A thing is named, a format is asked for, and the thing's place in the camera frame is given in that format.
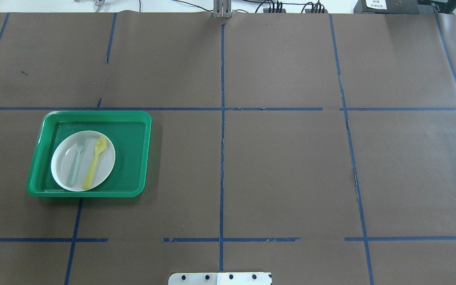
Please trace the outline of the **yellow plastic spoon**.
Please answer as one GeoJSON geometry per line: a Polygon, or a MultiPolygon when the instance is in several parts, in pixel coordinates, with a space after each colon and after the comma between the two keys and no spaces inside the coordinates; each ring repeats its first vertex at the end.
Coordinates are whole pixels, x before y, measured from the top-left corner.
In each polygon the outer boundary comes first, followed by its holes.
{"type": "Polygon", "coordinates": [[[102,135],[101,137],[99,137],[97,139],[97,141],[96,141],[96,143],[94,145],[93,158],[91,160],[89,169],[87,170],[87,173],[86,173],[86,175],[84,177],[84,180],[82,182],[82,189],[83,190],[87,190],[87,189],[89,189],[91,187],[91,184],[93,182],[94,175],[95,175],[95,170],[96,170],[98,158],[99,158],[100,154],[105,151],[106,146],[107,146],[107,139],[106,139],[106,137],[104,135],[102,135]]]}

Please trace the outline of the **white round plate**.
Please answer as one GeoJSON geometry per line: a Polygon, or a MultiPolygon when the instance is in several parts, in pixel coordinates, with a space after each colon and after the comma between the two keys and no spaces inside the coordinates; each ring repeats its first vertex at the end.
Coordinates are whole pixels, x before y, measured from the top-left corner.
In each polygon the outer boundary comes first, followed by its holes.
{"type": "Polygon", "coordinates": [[[61,141],[61,143],[54,151],[50,163],[50,170],[52,172],[52,177],[54,181],[61,188],[70,192],[84,192],[92,190],[95,187],[101,185],[101,183],[104,182],[112,173],[116,160],[116,152],[112,144],[112,141],[106,135],[104,135],[107,139],[106,149],[104,152],[100,154],[98,158],[95,175],[91,187],[87,190],[83,190],[82,183],[87,173],[87,170],[89,169],[91,160],[93,158],[94,145],[97,139],[101,137],[103,134],[101,132],[92,130],[86,130],[81,132],[86,133],[87,144],[85,150],[83,150],[82,154],[80,155],[78,173],[74,185],[66,186],[65,183],[70,172],[71,164],[74,160],[76,152],[76,143],[78,140],[77,136],[80,133],[80,131],[72,135],[69,135],[69,137],[61,141]]]}

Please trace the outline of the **pale green plastic fork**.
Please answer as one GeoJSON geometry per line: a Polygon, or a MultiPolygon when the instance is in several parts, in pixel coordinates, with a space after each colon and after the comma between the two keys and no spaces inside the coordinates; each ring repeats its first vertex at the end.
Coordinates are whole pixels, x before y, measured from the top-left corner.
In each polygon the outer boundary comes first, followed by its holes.
{"type": "Polygon", "coordinates": [[[87,144],[87,135],[85,132],[80,132],[77,136],[77,143],[76,143],[76,152],[74,156],[74,160],[71,164],[71,168],[69,170],[69,175],[67,181],[65,183],[66,186],[73,186],[76,182],[76,177],[78,173],[78,166],[80,162],[80,155],[82,154],[83,150],[86,148],[87,144]]]}

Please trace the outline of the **green plastic tray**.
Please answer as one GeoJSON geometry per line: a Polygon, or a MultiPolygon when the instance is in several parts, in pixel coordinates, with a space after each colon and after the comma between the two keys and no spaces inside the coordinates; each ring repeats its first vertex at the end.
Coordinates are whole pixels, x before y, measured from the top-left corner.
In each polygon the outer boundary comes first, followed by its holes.
{"type": "Polygon", "coordinates": [[[139,195],[145,186],[152,119],[137,110],[65,110],[49,112],[40,125],[27,179],[33,197],[116,197],[139,195]],[[61,188],[50,170],[52,155],[65,138],[92,130],[106,135],[116,160],[108,178],[92,190],[70,192],[61,188]]]}

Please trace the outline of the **black box with label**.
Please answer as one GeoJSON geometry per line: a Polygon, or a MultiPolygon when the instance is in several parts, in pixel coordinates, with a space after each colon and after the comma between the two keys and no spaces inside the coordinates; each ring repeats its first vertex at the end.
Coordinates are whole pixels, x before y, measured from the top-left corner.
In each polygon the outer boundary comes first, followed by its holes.
{"type": "Polygon", "coordinates": [[[354,14],[434,14],[430,5],[420,5],[418,0],[359,0],[353,8],[354,14]]]}

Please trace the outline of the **aluminium frame post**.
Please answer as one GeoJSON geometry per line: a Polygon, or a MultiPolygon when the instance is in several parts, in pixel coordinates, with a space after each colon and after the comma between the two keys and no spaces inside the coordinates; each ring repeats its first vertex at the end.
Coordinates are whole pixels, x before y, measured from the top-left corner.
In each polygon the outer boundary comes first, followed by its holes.
{"type": "Polygon", "coordinates": [[[233,16],[231,0],[214,0],[213,17],[216,19],[231,18],[233,16]]]}

